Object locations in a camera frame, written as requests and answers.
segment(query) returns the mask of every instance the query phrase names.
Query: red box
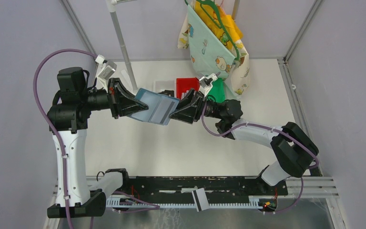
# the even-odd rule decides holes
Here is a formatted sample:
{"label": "red box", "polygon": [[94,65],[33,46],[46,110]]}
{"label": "red box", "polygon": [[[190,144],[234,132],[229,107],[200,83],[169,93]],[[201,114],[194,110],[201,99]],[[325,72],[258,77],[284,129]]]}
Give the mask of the red box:
{"label": "red box", "polygon": [[200,83],[197,78],[177,78],[176,79],[176,98],[182,99],[182,93],[186,93],[190,89],[198,91]]}

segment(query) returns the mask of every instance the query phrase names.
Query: yellow cloth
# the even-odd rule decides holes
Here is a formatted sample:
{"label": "yellow cloth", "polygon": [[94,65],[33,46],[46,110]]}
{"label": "yellow cloth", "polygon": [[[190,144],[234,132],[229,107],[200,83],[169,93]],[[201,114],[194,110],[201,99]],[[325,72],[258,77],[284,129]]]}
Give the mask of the yellow cloth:
{"label": "yellow cloth", "polygon": [[[203,5],[203,8],[208,12],[208,14],[212,15],[215,22],[219,24],[219,21],[217,19],[217,15],[215,14],[214,10],[211,8],[211,6]],[[230,15],[226,15],[223,11],[223,9],[220,6],[217,6],[218,11],[221,16],[222,24],[225,26],[227,32],[232,38],[232,41],[236,42],[237,40],[242,39],[243,34],[239,30],[239,28],[236,26],[235,21],[232,19]],[[203,11],[203,9],[200,6],[200,3],[198,1],[195,1],[195,7],[194,11],[197,13],[197,15],[201,18],[201,20],[204,21],[204,23],[207,25],[207,27],[213,32],[213,34],[221,41],[222,44],[225,45],[228,50],[232,49],[232,43],[229,41],[228,36],[225,34],[224,30],[221,28],[219,29],[214,22],[208,17],[208,15]]]}

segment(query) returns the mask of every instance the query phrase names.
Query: clothes hanger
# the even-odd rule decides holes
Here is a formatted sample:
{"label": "clothes hanger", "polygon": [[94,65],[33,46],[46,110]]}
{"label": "clothes hanger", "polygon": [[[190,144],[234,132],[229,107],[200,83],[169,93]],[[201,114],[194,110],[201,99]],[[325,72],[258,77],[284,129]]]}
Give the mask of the clothes hanger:
{"label": "clothes hanger", "polygon": [[[220,16],[220,12],[218,11],[217,5],[214,3],[214,1],[212,0],[196,0],[200,3],[200,7],[201,9],[203,9],[203,11],[207,14],[207,16],[211,19],[211,21],[214,22],[214,24],[219,28],[219,29],[223,29],[223,31],[225,32],[226,36],[228,37],[228,40],[232,43],[232,46],[235,48],[236,51],[236,57],[235,60],[239,61],[240,60],[240,56],[239,56],[239,50],[238,47],[236,47],[235,42],[232,40],[231,36],[229,35],[228,31],[226,30],[225,26],[223,25],[222,21],[221,21],[221,16]],[[204,9],[203,5],[207,5],[210,6],[215,14],[217,15],[217,19],[219,24],[214,20],[214,18],[211,17],[211,15]]]}

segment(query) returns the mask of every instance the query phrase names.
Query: black and white robotic arm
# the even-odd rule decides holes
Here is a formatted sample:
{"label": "black and white robotic arm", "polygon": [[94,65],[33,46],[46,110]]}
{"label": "black and white robotic arm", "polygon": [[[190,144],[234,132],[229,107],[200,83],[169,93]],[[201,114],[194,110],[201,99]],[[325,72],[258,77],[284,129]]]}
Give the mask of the black and white robotic arm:
{"label": "black and white robotic arm", "polygon": [[[88,128],[88,118],[92,111],[110,109],[115,119],[148,110],[148,106],[134,98],[128,92],[119,78],[111,78],[116,65],[106,62],[99,56],[99,73],[96,80],[103,86],[88,88],[84,73],[80,67],[63,69],[57,75],[60,90],[56,94],[47,116],[59,131],[65,145],[66,155],[62,156],[58,139],[53,135],[57,150],[58,164],[58,194],[56,202],[47,209],[49,218],[64,218],[65,199],[70,201],[71,217],[101,216],[105,210],[106,199],[123,184],[123,169],[110,169],[105,176],[90,188],[86,181],[85,172],[85,140]],[[277,161],[264,169],[259,175],[267,185],[274,186],[279,181],[290,176],[301,177],[308,169],[313,158],[298,145],[290,145],[291,141],[285,135],[273,130],[279,130],[299,141],[316,156],[318,149],[306,134],[294,123],[284,126],[270,126],[267,129],[257,127],[257,124],[241,118],[240,101],[226,100],[223,103],[207,101],[207,94],[212,88],[212,82],[217,79],[215,74],[200,79],[200,90],[191,89],[179,102],[176,110],[170,114],[171,119],[192,124],[203,117],[218,118],[216,124],[219,134],[232,140],[247,140],[271,148]],[[67,161],[67,187],[63,186],[63,159]],[[63,190],[68,190],[64,197]]]}

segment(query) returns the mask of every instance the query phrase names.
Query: white wall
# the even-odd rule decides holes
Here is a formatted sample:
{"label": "white wall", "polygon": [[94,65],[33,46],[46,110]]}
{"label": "white wall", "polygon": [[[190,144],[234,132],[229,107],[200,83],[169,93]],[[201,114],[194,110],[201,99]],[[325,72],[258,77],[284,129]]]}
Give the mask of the white wall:
{"label": "white wall", "polygon": [[[70,0],[97,53],[122,59],[105,0]],[[224,0],[232,13],[234,0]],[[237,24],[252,58],[283,57],[314,0],[242,0]],[[177,49],[187,13],[184,0],[136,0],[117,5],[117,16],[131,59],[189,59]]]}
{"label": "white wall", "polygon": [[347,222],[366,228],[366,1],[325,1],[289,66]]}
{"label": "white wall", "polygon": [[[83,49],[57,0],[0,1],[0,228],[42,228],[56,183],[48,125],[32,92],[40,61],[62,48]],[[93,69],[80,54],[60,54],[44,66],[38,90],[48,110],[58,70]]]}

